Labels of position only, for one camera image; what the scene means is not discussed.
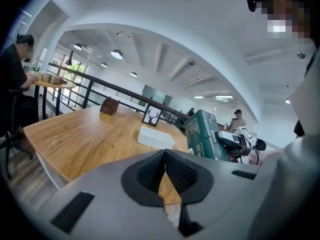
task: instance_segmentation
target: wooden table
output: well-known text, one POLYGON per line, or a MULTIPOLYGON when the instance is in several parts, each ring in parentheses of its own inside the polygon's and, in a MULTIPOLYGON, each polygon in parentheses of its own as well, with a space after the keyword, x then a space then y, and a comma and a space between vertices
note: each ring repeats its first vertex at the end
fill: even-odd
POLYGON ((55 115, 58 116, 60 114, 60 98, 61 98, 61 90, 62 89, 72 89, 76 87, 76 85, 73 82, 67 82, 62 84, 52 84, 49 82, 45 82, 42 80, 38 80, 33 82, 35 85, 34 88, 34 97, 38 101, 39 98, 39 89, 40 86, 43 87, 43 98, 42 98, 42 119, 46 119, 46 99, 47 99, 47 89, 48 87, 51 88, 58 88, 58 95, 56 97, 56 105, 55 105, 55 115))
MULTIPOLYGON (((159 121, 156 127, 142 123, 143 114, 119 107, 112 116, 94 106, 63 114, 24 128, 24 134, 52 180, 60 189, 90 169, 157 150, 137 142, 141 126, 170 134, 172 149, 187 152, 186 137, 173 125, 159 121)), ((165 203, 181 198, 165 173, 159 189, 165 203)))

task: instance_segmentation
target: man in black shirt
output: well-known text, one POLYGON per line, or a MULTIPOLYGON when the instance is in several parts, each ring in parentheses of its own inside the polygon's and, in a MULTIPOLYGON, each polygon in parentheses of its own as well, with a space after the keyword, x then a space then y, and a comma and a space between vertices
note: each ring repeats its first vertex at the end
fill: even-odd
MULTIPOLYGON (((25 74, 22 60, 31 59, 34 38, 32 35, 17 36, 16 44, 12 44, 0 55, 0 70, 2 83, 0 84, 0 132, 3 134, 10 129, 11 109, 13 97, 8 89, 27 88, 36 76, 25 74)), ((16 128, 26 127, 39 121, 38 103, 34 97, 19 95, 16 105, 16 128)))
POLYGON ((188 116, 192 117, 195 114, 195 109, 192 107, 190 108, 189 112, 187 113, 188 116))

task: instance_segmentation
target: wooden floor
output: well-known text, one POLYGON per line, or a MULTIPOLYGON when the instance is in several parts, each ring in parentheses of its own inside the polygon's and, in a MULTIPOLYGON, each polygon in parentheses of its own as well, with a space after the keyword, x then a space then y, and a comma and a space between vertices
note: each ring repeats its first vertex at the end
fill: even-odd
MULTIPOLYGON (((46 106, 48 117, 54 117, 55 111, 46 106)), ((39 116, 42 117, 42 99, 39 98, 39 116)), ((24 147, 34 152, 31 145, 25 141, 24 147)), ((5 150, 0 150, 1 172, 4 176, 5 150)), ((34 153, 33 160, 29 160, 27 154, 13 149, 9 157, 9 172, 12 179, 5 180, 16 197, 17 201, 25 204, 33 210, 38 210, 40 206, 48 200, 58 190, 45 173, 37 155, 34 153)), ((170 204, 165 206, 165 213, 168 219, 177 228, 180 217, 180 204, 170 204)))

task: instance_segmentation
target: green box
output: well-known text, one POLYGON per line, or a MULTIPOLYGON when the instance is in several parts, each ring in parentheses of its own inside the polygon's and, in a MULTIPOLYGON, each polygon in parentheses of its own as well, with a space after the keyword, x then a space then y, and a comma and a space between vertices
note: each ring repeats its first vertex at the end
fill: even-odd
POLYGON ((216 117, 198 110, 185 123, 188 152, 192 155, 228 161, 225 146, 220 144, 215 132, 219 131, 216 117))

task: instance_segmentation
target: sign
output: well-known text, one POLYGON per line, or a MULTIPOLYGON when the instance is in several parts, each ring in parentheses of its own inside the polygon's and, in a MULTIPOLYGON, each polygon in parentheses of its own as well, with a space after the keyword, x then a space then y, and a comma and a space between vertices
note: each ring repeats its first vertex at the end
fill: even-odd
POLYGON ((233 134, 243 134, 248 142, 253 142, 256 138, 252 135, 252 133, 248 130, 246 126, 238 127, 233 134))
POLYGON ((146 108, 146 112, 144 114, 142 122, 147 125, 156 127, 157 123, 159 121, 161 112, 162 112, 161 109, 154 107, 154 106, 151 106, 151 105, 148 105, 148 107, 146 108))

